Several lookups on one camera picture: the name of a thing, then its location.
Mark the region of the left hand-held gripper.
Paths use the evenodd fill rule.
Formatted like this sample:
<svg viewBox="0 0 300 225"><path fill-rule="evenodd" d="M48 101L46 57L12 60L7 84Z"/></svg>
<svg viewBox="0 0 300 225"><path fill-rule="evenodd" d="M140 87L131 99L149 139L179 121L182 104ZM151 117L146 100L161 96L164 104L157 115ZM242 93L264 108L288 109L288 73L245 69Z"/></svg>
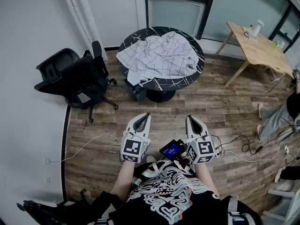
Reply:
<svg viewBox="0 0 300 225"><path fill-rule="evenodd" d="M150 146L150 113L135 116L127 124L121 140L121 159L141 163Z"/></svg>

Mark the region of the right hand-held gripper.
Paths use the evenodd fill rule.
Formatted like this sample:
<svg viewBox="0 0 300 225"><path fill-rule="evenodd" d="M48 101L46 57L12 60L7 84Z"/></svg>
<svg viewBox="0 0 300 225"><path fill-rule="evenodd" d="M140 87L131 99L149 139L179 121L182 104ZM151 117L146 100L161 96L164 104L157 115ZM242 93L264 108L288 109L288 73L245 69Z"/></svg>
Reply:
<svg viewBox="0 0 300 225"><path fill-rule="evenodd" d="M187 153L193 164L210 162L215 154L215 145L208 135L207 126L193 115L186 117Z"/></svg>

